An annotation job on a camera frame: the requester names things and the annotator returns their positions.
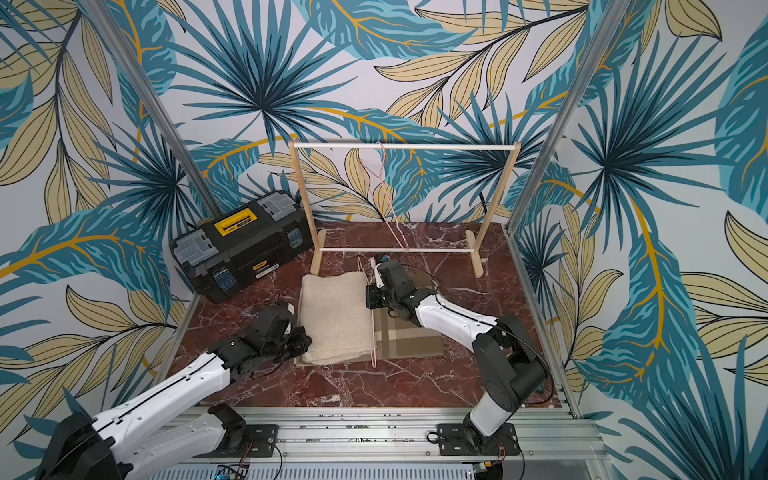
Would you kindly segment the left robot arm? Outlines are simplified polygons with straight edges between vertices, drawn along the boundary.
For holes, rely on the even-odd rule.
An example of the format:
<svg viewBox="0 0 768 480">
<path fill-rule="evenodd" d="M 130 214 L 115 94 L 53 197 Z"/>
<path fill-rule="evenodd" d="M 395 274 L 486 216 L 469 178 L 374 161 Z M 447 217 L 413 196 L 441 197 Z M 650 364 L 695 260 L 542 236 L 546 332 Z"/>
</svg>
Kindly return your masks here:
<svg viewBox="0 0 768 480">
<path fill-rule="evenodd" d="M 54 430 L 35 474 L 38 479 L 146 479 L 193 457 L 245 460 L 271 453 L 273 427 L 250 427 L 226 404 L 208 408 L 173 429 L 188 408 L 262 369 L 280 368 L 312 343 L 284 303 L 265 307 L 235 335 L 146 392 L 90 416 L 75 412 Z"/>
</svg>

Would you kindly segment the brown plaid scarf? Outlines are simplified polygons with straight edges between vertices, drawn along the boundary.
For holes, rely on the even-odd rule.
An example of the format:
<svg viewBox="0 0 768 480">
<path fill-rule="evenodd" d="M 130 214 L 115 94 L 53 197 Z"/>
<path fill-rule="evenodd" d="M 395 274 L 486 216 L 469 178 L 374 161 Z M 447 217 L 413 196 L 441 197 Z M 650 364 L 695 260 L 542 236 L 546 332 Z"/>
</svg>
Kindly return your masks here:
<svg viewBox="0 0 768 480">
<path fill-rule="evenodd" d="M 376 309 L 377 361 L 440 357 L 443 355 L 442 336 L 391 316 L 386 309 Z"/>
</svg>

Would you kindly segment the beige wool scarf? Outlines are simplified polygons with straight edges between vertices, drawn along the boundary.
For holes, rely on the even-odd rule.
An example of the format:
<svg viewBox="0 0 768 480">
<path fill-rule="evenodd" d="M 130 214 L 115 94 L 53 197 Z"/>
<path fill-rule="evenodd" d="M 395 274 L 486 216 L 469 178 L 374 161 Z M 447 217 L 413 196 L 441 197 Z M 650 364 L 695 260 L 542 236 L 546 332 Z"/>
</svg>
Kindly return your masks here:
<svg viewBox="0 0 768 480">
<path fill-rule="evenodd" d="M 367 361 L 375 353 L 372 311 L 366 306 L 368 280 L 361 272 L 302 278 L 298 322 L 312 342 L 302 365 Z"/>
</svg>

